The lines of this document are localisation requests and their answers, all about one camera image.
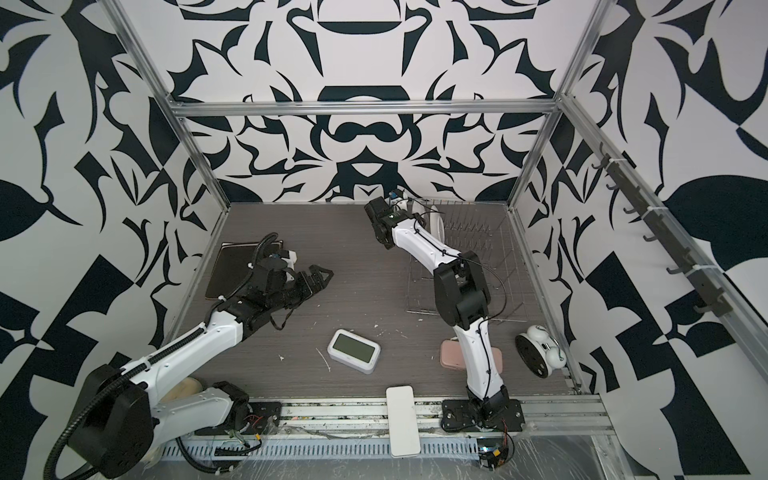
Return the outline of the beige foam roll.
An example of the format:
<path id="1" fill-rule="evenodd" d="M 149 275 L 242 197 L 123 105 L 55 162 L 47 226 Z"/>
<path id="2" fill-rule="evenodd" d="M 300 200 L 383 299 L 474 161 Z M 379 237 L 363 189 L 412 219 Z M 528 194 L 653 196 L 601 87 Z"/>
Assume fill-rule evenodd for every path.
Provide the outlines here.
<path id="1" fill-rule="evenodd" d="M 205 387 L 199 380 L 193 377 L 186 377 L 177 385 L 175 385 L 167 394 L 165 394 L 160 402 L 170 403 L 196 395 L 204 390 Z"/>

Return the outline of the small white round plate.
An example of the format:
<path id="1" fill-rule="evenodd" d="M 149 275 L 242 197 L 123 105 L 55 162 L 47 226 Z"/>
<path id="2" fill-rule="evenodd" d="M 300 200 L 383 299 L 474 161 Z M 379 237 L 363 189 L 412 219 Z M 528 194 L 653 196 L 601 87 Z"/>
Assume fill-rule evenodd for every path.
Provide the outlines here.
<path id="1" fill-rule="evenodd" d="M 407 205 L 408 205 L 409 212 L 416 219 L 417 223 L 426 231 L 430 232 L 430 225 L 431 225 L 430 210 L 425 205 L 420 203 L 417 199 L 409 199 Z"/>

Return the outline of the aluminium cage frame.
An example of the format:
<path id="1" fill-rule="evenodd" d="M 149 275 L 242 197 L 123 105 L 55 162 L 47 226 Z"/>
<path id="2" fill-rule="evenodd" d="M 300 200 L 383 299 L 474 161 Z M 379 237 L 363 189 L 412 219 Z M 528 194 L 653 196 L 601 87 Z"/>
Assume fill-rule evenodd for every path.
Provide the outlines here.
<path id="1" fill-rule="evenodd" d="M 195 167 L 203 175 L 205 185 L 212 188 L 215 198 L 223 206 L 228 206 L 227 198 L 221 183 L 215 177 L 207 159 L 201 153 L 197 142 L 193 139 L 191 130 L 184 124 L 184 119 L 191 117 L 215 117 L 223 118 L 227 115 L 245 116 L 248 114 L 261 115 L 278 119 L 280 117 L 301 117 L 305 120 L 317 120 L 331 116 L 345 117 L 361 116 L 408 116 L 414 115 L 442 115 L 449 114 L 529 114 L 542 116 L 545 121 L 528 153 L 522 162 L 522 172 L 516 179 L 516 184 L 507 199 L 510 219 L 513 230 L 517 236 L 523 235 L 525 229 L 517 215 L 517 206 L 521 190 L 528 183 L 533 174 L 534 166 L 538 165 L 542 158 L 545 145 L 555 135 L 555 125 L 561 119 L 567 119 L 573 125 L 577 134 L 583 137 L 588 150 L 595 153 L 600 160 L 599 146 L 603 145 L 605 151 L 615 158 L 627 159 L 634 168 L 633 162 L 621 156 L 616 145 L 598 129 L 594 121 L 589 117 L 582 105 L 567 91 L 555 94 L 553 97 L 542 99 L 499 99 L 499 100 L 387 100 L 381 95 L 364 96 L 358 94 L 343 100 L 320 101 L 257 101 L 257 102 L 231 102 L 231 103 L 179 103 L 173 100 L 166 91 L 159 77 L 158 69 L 152 64 L 150 55 L 141 43 L 137 30 L 130 21 L 130 17 L 123 5 L 118 1 L 106 1 L 103 4 L 108 19 L 114 24 L 118 36 L 129 53 L 136 60 L 139 70 L 146 75 L 151 92 L 160 103 L 161 110 L 166 114 L 174 133 L 178 136 L 186 153 L 190 154 Z M 611 178 L 603 170 L 596 170 L 598 178 L 607 177 L 608 186 L 613 183 Z M 760 317 L 759 312 L 749 304 L 748 299 L 738 290 L 736 284 L 724 273 L 723 269 L 709 257 L 702 246 L 694 245 L 705 255 L 707 260 L 719 268 L 717 279 L 726 289 L 726 298 L 733 306 L 733 311 L 720 318 L 712 313 L 704 313 L 706 318 L 716 320 L 741 349 L 754 371 L 761 376 L 767 374 L 767 325 Z"/>

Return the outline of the white rectangular box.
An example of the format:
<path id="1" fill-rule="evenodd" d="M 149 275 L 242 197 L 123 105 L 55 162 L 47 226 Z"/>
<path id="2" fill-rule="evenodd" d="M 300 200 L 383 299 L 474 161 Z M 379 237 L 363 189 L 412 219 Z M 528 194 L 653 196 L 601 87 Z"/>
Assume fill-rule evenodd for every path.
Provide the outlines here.
<path id="1" fill-rule="evenodd" d="M 421 453 L 421 441 L 411 386 L 386 390 L 390 454 L 393 458 L 413 457 Z"/>

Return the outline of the black wall hook rail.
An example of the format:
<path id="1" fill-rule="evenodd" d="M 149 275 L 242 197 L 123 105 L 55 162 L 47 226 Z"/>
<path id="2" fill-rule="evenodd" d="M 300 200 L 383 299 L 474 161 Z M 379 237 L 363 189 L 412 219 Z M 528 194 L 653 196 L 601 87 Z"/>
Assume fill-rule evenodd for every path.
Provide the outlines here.
<path id="1" fill-rule="evenodd" d="M 698 250 L 671 210 L 662 205 L 627 159 L 611 156 L 603 145 L 599 146 L 599 155 L 594 167 L 605 171 L 613 181 L 608 189 L 623 194 L 630 204 L 624 212 L 642 220 L 650 231 L 644 240 L 659 243 L 674 263 L 666 269 L 667 273 L 684 276 L 700 296 L 703 304 L 694 310 L 720 318 L 730 314 L 733 306 L 726 298 L 723 283 L 717 279 L 719 268 Z"/>

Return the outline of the small circuit board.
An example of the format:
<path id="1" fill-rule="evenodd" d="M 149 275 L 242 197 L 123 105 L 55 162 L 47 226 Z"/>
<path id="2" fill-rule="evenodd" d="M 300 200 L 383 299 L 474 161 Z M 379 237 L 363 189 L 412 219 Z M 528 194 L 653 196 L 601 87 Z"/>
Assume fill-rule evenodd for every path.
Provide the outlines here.
<path id="1" fill-rule="evenodd" d="M 481 468 L 494 471 L 506 463 L 514 456 L 516 451 L 514 440 L 506 436 L 496 445 L 479 445 L 478 464 Z"/>

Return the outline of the pink flat case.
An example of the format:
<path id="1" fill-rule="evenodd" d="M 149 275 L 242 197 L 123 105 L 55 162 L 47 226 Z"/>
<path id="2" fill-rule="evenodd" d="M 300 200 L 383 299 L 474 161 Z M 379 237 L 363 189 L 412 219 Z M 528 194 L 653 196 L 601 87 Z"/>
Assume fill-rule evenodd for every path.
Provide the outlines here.
<path id="1" fill-rule="evenodd" d="M 503 355 L 500 349 L 491 348 L 495 366 L 499 373 L 503 372 Z M 460 344 L 456 339 L 444 340 L 440 345 L 440 364 L 449 370 L 462 371 L 466 369 Z"/>

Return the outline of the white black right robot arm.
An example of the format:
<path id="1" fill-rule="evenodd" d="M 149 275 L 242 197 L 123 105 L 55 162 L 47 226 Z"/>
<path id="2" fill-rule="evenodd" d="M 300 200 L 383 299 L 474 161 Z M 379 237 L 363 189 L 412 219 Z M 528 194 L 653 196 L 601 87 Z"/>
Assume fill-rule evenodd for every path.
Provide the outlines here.
<path id="1" fill-rule="evenodd" d="M 424 214 L 403 208 L 402 198 L 378 197 L 365 205 L 377 241 L 408 252 L 432 274 L 436 309 L 457 337 L 467 375 L 466 400 L 442 402 L 446 432 L 521 432 L 526 426 L 520 402 L 511 398 L 490 342 L 489 271 L 472 251 L 456 250 L 426 228 Z"/>

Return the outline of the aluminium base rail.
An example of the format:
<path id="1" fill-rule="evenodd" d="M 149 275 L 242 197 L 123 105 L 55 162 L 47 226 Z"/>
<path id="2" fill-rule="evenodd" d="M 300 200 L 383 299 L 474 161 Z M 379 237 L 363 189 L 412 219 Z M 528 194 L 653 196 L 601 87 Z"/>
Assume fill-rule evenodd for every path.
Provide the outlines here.
<path id="1" fill-rule="evenodd" d="M 603 402 L 590 395 L 514 398 L 486 426 L 471 419 L 468 401 L 459 398 L 296 398 L 255 401 L 240 431 L 193 433 L 181 445 L 166 444 L 160 457 L 220 468 L 245 461 L 477 460 L 513 452 L 529 437 L 613 433 Z"/>

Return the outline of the white digital clock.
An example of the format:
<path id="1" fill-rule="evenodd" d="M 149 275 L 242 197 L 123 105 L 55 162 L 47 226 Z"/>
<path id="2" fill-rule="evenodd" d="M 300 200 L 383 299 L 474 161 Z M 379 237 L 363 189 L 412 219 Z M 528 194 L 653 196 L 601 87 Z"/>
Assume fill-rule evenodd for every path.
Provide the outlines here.
<path id="1" fill-rule="evenodd" d="M 354 332 L 338 329 L 334 332 L 327 352 L 334 361 L 370 375 L 378 363 L 381 347 Z"/>

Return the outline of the black square plate gold rim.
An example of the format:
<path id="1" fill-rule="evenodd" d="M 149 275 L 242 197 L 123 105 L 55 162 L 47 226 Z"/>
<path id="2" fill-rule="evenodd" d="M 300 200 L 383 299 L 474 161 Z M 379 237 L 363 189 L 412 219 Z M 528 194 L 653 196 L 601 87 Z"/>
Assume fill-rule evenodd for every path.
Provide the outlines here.
<path id="1" fill-rule="evenodd" d="M 276 240 L 265 249 L 265 258 L 283 250 L 283 240 Z M 248 276 L 248 264 L 258 246 L 257 242 L 225 243 L 216 258 L 211 278 L 206 288 L 205 298 L 215 300 L 220 296 L 230 296 Z M 258 287 L 266 287 L 269 273 L 266 267 L 257 267 L 251 279 Z"/>

